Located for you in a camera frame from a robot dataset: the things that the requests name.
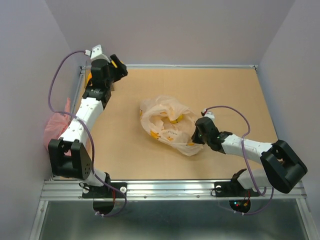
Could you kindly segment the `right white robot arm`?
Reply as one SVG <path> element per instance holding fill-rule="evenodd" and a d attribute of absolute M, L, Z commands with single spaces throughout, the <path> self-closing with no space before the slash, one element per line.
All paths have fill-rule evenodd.
<path fill-rule="evenodd" d="M 308 172 L 306 165 L 286 141 L 267 143 L 243 139 L 231 132 L 219 131 L 207 116 L 195 122 L 191 139 L 195 144 L 208 145 L 215 152 L 243 157 L 262 165 L 262 169 L 256 170 L 247 167 L 232 177 L 230 189 L 235 195 L 242 195 L 256 187 L 273 187 L 288 194 Z"/>

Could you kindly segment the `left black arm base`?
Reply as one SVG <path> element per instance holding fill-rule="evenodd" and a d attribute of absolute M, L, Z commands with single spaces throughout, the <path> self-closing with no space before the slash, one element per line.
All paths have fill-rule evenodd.
<path fill-rule="evenodd" d="M 111 182 L 110 175 L 106 174 L 105 182 L 111 185 L 113 188 L 118 189 L 125 195 L 127 194 L 127 183 L 120 182 Z M 87 183 L 80 182 L 78 184 L 82 188 L 82 198 L 84 199 L 110 199 L 110 198 L 122 198 L 123 195 L 118 191 L 114 191 L 113 189 L 103 185 L 103 186 L 92 186 Z"/>

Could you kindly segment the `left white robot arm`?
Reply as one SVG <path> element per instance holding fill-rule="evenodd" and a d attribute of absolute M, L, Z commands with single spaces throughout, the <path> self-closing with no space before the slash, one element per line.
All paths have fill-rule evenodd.
<path fill-rule="evenodd" d="M 73 178 L 94 187 L 95 193 L 106 197 L 111 193 L 110 175 L 95 169 L 94 154 L 88 154 L 86 142 L 93 141 L 91 129 L 111 98 L 112 86 L 128 75 L 126 65 L 112 54 L 91 62 L 88 80 L 76 114 L 71 117 L 66 130 L 48 143 L 48 153 L 53 175 Z"/>

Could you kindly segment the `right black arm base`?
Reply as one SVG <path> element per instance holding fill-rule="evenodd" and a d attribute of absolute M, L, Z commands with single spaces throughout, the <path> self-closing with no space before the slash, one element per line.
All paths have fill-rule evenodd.
<path fill-rule="evenodd" d="M 226 198 L 226 197 L 258 197 L 259 194 L 253 189 L 244 189 L 241 184 L 238 182 L 240 174 L 246 172 L 247 169 L 241 169 L 235 173 L 232 178 L 228 181 L 216 181 L 214 187 L 210 192 L 210 195 L 217 198 Z"/>

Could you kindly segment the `yellow fruit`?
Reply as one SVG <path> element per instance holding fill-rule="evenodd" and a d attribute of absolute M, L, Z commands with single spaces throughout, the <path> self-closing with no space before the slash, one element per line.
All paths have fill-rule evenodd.
<path fill-rule="evenodd" d="M 87 86 L 89 84 L 89 81 L 91 80 L 91 78 L 92 78 L 92 73 L 90 72 L 86 77 L 85 86 Z"/>

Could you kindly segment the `translucent printed plastic bag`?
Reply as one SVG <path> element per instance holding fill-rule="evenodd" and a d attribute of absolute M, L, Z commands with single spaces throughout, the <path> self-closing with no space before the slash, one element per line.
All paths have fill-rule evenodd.
<path fill-rule="evenodd" d="M 140 102 L 139 112 L 142 128 L 159 142 L 189 157 L 204 149 L 202 144 L 192 142 L 198 115 L 176 98 L 159 95 L 155 98 L 144 99 Z M 180 115 L 183 115 L 182 121 L 176 124 L 170 122 Z"/>

